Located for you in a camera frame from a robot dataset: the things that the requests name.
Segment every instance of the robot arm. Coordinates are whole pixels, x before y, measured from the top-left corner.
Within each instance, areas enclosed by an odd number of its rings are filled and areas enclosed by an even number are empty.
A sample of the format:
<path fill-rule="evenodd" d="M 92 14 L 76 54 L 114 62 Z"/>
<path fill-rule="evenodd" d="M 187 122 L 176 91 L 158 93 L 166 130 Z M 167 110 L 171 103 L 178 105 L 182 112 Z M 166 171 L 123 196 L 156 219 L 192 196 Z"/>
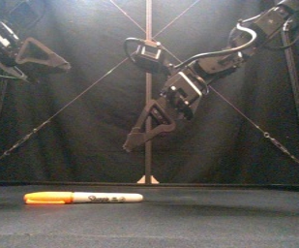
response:
<path fill-rule="evenodd" d="M 0 69 L 24 81 L 36 81 L 39 74 L 67 72 L 70 64 L 39 41 L 16 36 L 0 21 Z"/>
<path fill-rule="evenodd" d="M 138 122 L 127 136 L 123 148 L 131 151 L 160 133 L 175 130 L 176 119 L 191 120 L 207 85 L 231 74 L 247 61 L 282 29 L 290 17 L 299 12 L 299 0 L 283 0 L 270 10 L 248 20 L 239 21 L 228 47 L 222 51 L 202 53 L 179 65 L 167 65 L 162 61 L 159 43 L 130 38 L 127 44 L 136 42 L 135 55 L 126 52 L 131 61 L 148 73 L 168 72 L 168 79 L 160 91 L 160 97 L 144 107 Z M 155 127 L 146 133 L 146 120 L 151 117 Z"/>

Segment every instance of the metal rod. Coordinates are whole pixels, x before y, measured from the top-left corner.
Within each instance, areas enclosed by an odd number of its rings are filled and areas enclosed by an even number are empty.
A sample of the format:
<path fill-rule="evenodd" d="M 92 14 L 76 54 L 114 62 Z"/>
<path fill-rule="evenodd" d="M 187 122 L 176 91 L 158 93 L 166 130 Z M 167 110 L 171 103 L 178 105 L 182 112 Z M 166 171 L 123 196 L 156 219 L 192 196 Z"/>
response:
<path fill-rule="evenodd" d="M 151 40 L 151 7 L 152 2 L 147 0 L 147 40 Z M 151 100 L 151 74 L 146 74 L 146 103 Z M 146 132 L 151 130 L 151 118 L 146 122 Z M 151 156 L 152 156 L 152 144 L 151 141 L 146 143 L 146 184 L 151 184 Z"/>

